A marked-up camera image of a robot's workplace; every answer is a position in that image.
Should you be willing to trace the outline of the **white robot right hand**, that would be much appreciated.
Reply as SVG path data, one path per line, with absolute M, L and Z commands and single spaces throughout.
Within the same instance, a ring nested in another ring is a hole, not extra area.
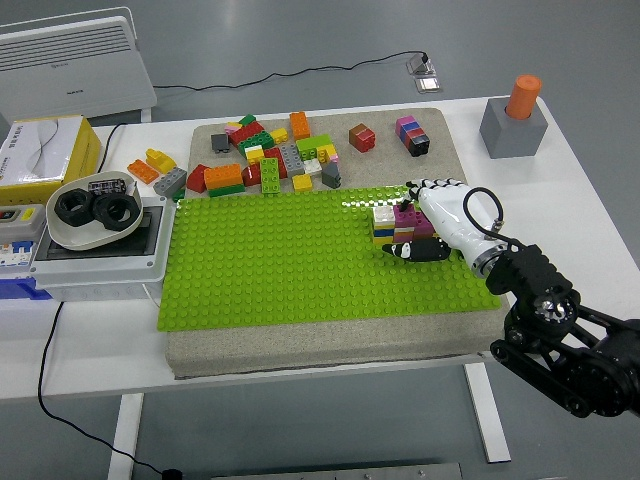
M 386 244 L 382 250 L 409 262 L 445 260 L 452 250 L 458 250 L 477 276 L 487 275 L 507 250 L 507 243 L 496 237 L 493 226 L 503 220 L 503 214 L 499 212 L 492 218 L 471 197 L 476 191 L 459 180 L 420 179 L 409 181 L 406 186 L 408 192 L 399 209 L 404 211 L 418 204 L 438 237 Z

